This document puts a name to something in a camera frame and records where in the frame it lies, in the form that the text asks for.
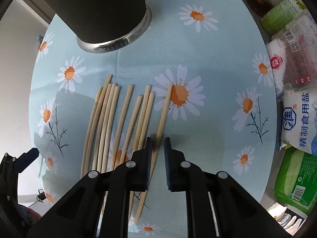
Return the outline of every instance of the table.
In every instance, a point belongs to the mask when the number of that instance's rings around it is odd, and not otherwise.
[[[48,27],[29,102],[31,139],[42,156],[39,176],[48,199],[54,204],[79,180],[94,99],[113,74],[121,92],[112,140],[126,88],[134,85],[119,149],[137,95],[146,85],[156,92],[147,133],[153,137],[166,84],[174,83],[163,136],[186,160],[203,171],[227,171],[260,201],[275,148],[276,102],[270,61],[248,9],[241,0],[146,3],[153,13],[150,27],[132,44],[106,54],[81,50],[57,15]],[[134,224],[134,198],[129,237],[186,237],[185,194],[167,190],[163,146],[145,204]]]

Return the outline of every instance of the red logo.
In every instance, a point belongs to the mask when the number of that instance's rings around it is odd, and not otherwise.
[[[270,61],[271,61],[272,69],[278,69],[283,62],[283,58],[274,54],[274,56],[270,59]]]

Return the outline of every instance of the wooden stick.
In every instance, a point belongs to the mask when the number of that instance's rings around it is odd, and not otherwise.
[[[123,144],[123,148],[122,148],[122,153],[121,153],[119,164],[123,163],[124,157],[126,156],[126,151],[128,149],[131,133],[133,131],[133,126],[134,126],[134,123],[135,123],[135,119],[137,118],[137,113],[139,111],[139,108],[140,108],[140,105],[141,105],[141,101],[142,101],[142,96],[141,95],[137,96],[137,101],[135,102],[134,109],[133,109],[133,112],[132,112],[132,115],[131,115],[131,119],[130,119],[130,122],[129,122],[128,131],[126,132],[126,138],[124,140],[124,144]]]
[[[150,85],[146,86],[145,92],[144,92],[144,97],[143,97],[143,102],[142,102],[142,107],[141,107],[141,112],[140,112],[139,120],[137,123],[137,130],[136,130],[135,136],[134,136],[134,143],[133,143],[132,152],[137,150],[137,146],[138,146],[138,143],[140,140],[142,125],[143,125],[143,121],[144,121],[144,116],[145,116],[147,101],[149,99],[150,90],[151,90],[151,86]]]
[[[88,139],[89,139],[89,135],[90,135],[90,130],[91,130],[91,125],[93,124],[93,119],[94,119],[94,115],[95,115],[95,111],[97,108],[97,104],[100,98],[100,94],[102,91],[102,87],[100,87],[98,89],[97,95],[95,97],[95,102],[93,105],[93,108],[91,110],[91,115],[90,115],[90,119],[89,119],[89,123],[88,123],[88,129],[87,129],[87,134],[86,134],[86,139],[85,139],[85,145],[84,145],[84,152],[82,155],[82,162],[81,162],[81,170],[80,170],[80,177],[84,176],[84,169],[85,169],[85,159],[86,159],[86,153],[87,153],[87,145],[88,145]]]
[[[112,148],[111,162],[110,162],[109,171],[112,171],[115,168],[117,150],[118,150],[118,146],[119,146],[119,142],[120,142],[123,122],[124,122],[124,119],[126,117],[126,112],[128,110],[128,106],[129,106],[129,101],[131,99],[132,90],[133,90],[133,85],[129,85],[128,89],[126,91],[126,97],[124,99],[123,106],[122,106],[121,113],[120,113],[120,117],[119,117],[119,121],[118,121],[117,131],[116,131],[116,135],[115,135],[115,141],[114,141],[114,145],[113,145],[113,148]]]
[[[166,98],[165,98],[165,101],[164,101],[164,106],[163,106],[163,110],[162,110],[162,114],[161,114],[161,119],[159,121],[158,130],[157,130],[157,133],[156,133],[154,149],[153,149],[153,152],[152,152],[150,179],[152,177],[152,173],[153,173],[156,157],[157,157],[158,151],[159,151],[159,146],[160,146],[160,142],[161,142],[161,138],[162,138],[162,134],[163,134],[163,130],[164,130],[164,125],[165,125],[165,121],[166,121],[166,117],[167,117],[167,111],[168,111],[168,107],[169,107],[169,104],[170,104],[172,87],[173,87],[172,84],[170,84],[169,87],[168,87],[168,91],[167,91],[167,94],[166,94]],[[134,222],[135,223],[137,223],[139,221],[139,219],[140,219],[146,194],[147,194],[147,190],[141,194],[140,202],[139,202],[139,205],[138,205],[138,208],[137,208],[137,213],[136,213],[135,218],[134,218]]]
[[[101,136],[100,136],[100,142],[98,146],[98,156],[97,156],[97,171],[101,173],[101,166],[102,166],[102,157],[103,157],[103,147],[105,144],[105,137],[106,137],[106,132],[107,132],[107,125],[108,125],[108,119],[109,119],[109,114],[110,114],[110,109],[111,109],[111,103],[112,99],[114,97],[115,93],[115,87],[117,86],[116,83],[113,83],[111,85],[111,90],[107,102],[107,108],[105,111],[105,116],[103,118],[102,122],[102,129],[101,129]]]
[[[107,108],[107,104],[108,104],[108,100],[109,100],[111,87],[112,87],[112,84],[109,83],[109,85],[107,87],[107,92],[106,92],[105,98],[103,100],[102,109],[101,109],[101,113],[100,113],[100,117],[99,117],[99,121],[98,121],[97,133],[96,133],[96,138],[95,138],[95,149],[94,149],[92,170],[97,170],[97,160],[98,160],[98,151],[99,151],[99,143],[100,143],[100,137],[101,137],[101,131],[102,131],[102,124],[103,124],[103,119],[104,119],[105,113],[106,113],[106,108]]]
[[[106,132],[105,146],[103,149],[101,173],[105,173],[107,171],[107,163],[108,163],[108,155],[109,155],[109,147],[110,147],[110,139],[111,139],[111,130],[112,130],[112,124],[114,122],[119,91],[120,91],[120,86],[116,86],[115,94],[114,94],[114,97],[113,97],[112,103],[111,103],[108,124],[107,124],[107,132]]]
[[[139,144],[137,146],[137,150],[142,149],[143,144],[144,144],[144,140],[145,140],[145,136],[146,136],[146,131],[147,131],[147,126],[149,125],[149,120],[150,120],[150,115],[151,115],[151,111],[152,111],[152,105],[153,105],[153,100],[154,100],[154,92],[150,93],[149,96],[149,100],[147,102],[147,106],[146,106],[146,111],[145,111],[145,116],[144,116],[144,121],[143,121],[143,125],[142,125],[142,130],[141,130],[141,135],[140,135],[140,141]]]
[[[90,153],[91,153],[91,147],[92,147],[93,141],[94,141],[95,130],[96,130],[96,126],[97,126],[100,110],[101,110],[101,107],[102,107],[102,103],[103,103],[103,100],[105,98],[107,87],[108,87],[108,84],[110,83],[111,78],[112,78],[112,75],[108,75],[106,81],[103,84],[103,88],[102,88],[102,91],[101,91],[101,94],[100,94],[100,97],[99,97],[99,100],[98,100],[98,104],[97,104],[97,107],[96,107],[96,111],[95,111],[95,114],[94,114],[93,123],[91,124],[91,129],[90,129],[90,133],[89,133],[89,139],[88,139],[88,143],[87,143],[86,158],[85,158],[85,162],[84,162],[83,176],[88,173],[89,158],[90,158]]]

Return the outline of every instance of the white wall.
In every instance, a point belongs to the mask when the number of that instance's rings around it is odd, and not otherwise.
[[[47,27],[14,0],[0,21],[0,160],[5,152],[19,157],[31,148],[29,94],[38,51],[36,37]],[[19,176],[20,202],[32,200],[42,184],[32,163]]]

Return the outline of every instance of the barcode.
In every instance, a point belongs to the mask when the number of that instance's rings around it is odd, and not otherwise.
[[[306,189],[306,187],[296,185],[296,188],[295,188],[294,193],[292,195],[292,199],[294,199],[296,201],[300,201],[303,194],[304,194],[305,189]]]
[[[286,37],[288,43],[292,43],[292,42],[296,41],[296,38],[295,38],[295,36],[294,36],[294,33],[293,33],[293,31],[292,31],[291,29],[289,29],[288,31],[286,31],[286,32],[284,33],[284,35],[285,35],[285,37]]]
[[[301,49],[297,41],[290,43],[289,45],[291,46],[292,52],[296,52]]]

